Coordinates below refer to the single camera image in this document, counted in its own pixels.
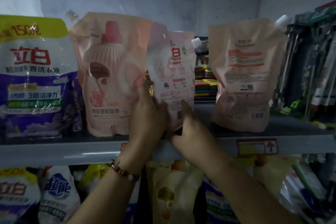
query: bracelet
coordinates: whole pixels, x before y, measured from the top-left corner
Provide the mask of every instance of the bracelet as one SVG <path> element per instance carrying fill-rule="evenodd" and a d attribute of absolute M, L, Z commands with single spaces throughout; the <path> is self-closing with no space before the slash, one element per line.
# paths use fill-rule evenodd
<path fill-rule="evenodd" d="M 122 177 L 127 177 L 127 179 L 131 182 L 136 182 L 139 180 L 140 175 L 130 175 L 128 171 L 122 171 L 120 167 L 117 167 L 120 160 L 118 160 L 116 163 L 114 161 L 114 159 L 111 159 L 108 166 L 111 167 L 116 173 L 119 173 Z"/>

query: laundry detergent pouch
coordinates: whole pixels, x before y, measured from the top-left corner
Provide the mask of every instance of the laundry detergent pouch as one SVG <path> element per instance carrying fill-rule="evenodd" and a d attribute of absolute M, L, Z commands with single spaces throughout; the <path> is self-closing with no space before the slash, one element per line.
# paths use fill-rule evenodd
<path fill-rule="evenodd" d="M 73 88 L 78 67 L 61 19 L 0 15 L 0 53 L 6 137 L 59 137 L 80 122 Z"/>
<path fill-rule="evenodd" d="M 246 169 L 246 172 L 253 176 L 254 157 L 236 158 L 238 164 Z M 229 201 L 223 196 L 219 189 L 208 177 L 204 177 L 202 185 L 203 193 L 207 201 L 206 224 L 238 224 L 239 220 L 233 212 Z"/>
<path fill-rule="evenodd" d="M 170 129 L 177 130 L 183 123 L 181 100 L 194 107 L 196 54 L 192 40 L 195 34 L 167 33 L 164 25 L 154 23 L 150 37 L 147 64 L 154 82 L 153 95 L 158 102 L 168 104 Z"/>
<path fill-rule="evenodd" d="M 86 169 L 84 176 L 78 184 L 79 190 L 86 191 L 87 194 L 91 193 L 97 186 L 100 180 L 104 177 L 109 167 L 106 164 L 91 164 Z M 137 210 L 137 202 L 139 196 L 140 179 L 136 182 L 131 199 L 128 203 L 127 209 L 124 213 L 123 224 L 132 224 L 134 222 L 135 213 Z"/>
<path fill-rule="evenodd" d="M 153 224 L 194 224 L 193 208 L 204 175 L 185 160 L 146 165 Z"/>
<path fill-rule="evenodd" d="M 40 188 L 40 223 L 65 223 L 80 207 L 79 195 L 68 166 L 45 167 Z"/>
<path fill-rule="evenodd" d="M 214 123 L 265 130 L 286 44 L 287 36 L 269 19 L 209 26 L 209 65 L 218 80 Z"/>
<path fill-rule="evenodd" d="M 40 201 L 37 177 L 24 167 L 0 169 L 0 223 L 17 223 Z"/>
<path fill-rule="evenodd" d="M 135 16 L 87 13 L 70 31 L 91 134 L 128 134 L 136 80 L 147 70 L 151 24 Z"/>

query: white cap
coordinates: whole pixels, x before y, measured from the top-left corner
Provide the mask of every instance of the white cap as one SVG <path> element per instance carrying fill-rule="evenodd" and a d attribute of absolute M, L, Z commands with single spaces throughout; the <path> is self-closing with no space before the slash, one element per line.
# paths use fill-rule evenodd
<path fill-rule="evenodd" d="M 72 10 L 68 10 L 65 13 L 65 18 L 67 18 L 73 26 L 79 21 L 79 16 L 75 14 Z"/>
<path fill-rule="evenodd" d="M 195 39 L 191 40 L 191 43 L 194 46 L 194 48 L 196 49 L 197 47 L 199 47 L 202 44 L 202 41 L 198 37 L 198 38 L 195 38 Z"/>
<path fill-rule="evenodd" d="M 290 24 L 291 21 L 292 18 L 289 18 L 287 15 L 283 15 L 274 23 L 274 25 L 282 32 L 285 32 L 287 29 L 287 25 Z"/>

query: retail shelf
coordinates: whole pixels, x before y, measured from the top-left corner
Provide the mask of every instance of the retail shelf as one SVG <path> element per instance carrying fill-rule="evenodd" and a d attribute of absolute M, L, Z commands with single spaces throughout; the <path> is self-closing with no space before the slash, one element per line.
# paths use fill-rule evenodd
<path fill-rule="evenodd" d="M 314 127 L 304 121 L 282 114 L 272 114 L 264 132 L 238 133 L 210 122 L 213 107 L 213 104 L 195 105 L 195 111 L 200 121 L 218 139 L 220 146 L 234 156 L 254 151 L 284 155 L 336 152 L 333 132 Z M 0 167 L 104 163 L 116 158 L 120 153 L 120 145 L 127 141 L 128 136 L 97 138 L 86 133 L 52 140 L 2 139 Z M 161 140 L 153 153 L 154 160 L 181 158 L 179 152 L 166 140 Z"/>

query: pink detergent pouch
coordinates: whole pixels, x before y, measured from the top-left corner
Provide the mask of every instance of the pink detergent pouch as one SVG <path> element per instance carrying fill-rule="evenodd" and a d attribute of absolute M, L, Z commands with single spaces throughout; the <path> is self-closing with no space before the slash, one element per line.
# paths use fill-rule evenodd
<path fill-rule="evenodd" d="M 269 19 L 209 26 L 209 65 L 218 80 L 214 123 L 265 130 L 286 44 L 287 36 Z"/>
<path fill-rule="evenodd" d="M 94 136 L 128 134 L 138 98 L 136 80 L 147 70 L 151 25 L 135 16 L 87 13 L 71 30 L 88 130 Z"/>
<path fill-rule="evenodd" d="M 194 108 L 195 95 L 195 45 L 193 32 L 167 32 L 166 26 L 154 23 L 147 51 L 150 79 L 154 82 L 153 96 L 160 103 L 168 104 L 171 123 L 170 130 L 182 126 L 182 106 L 184 99 Z"/>

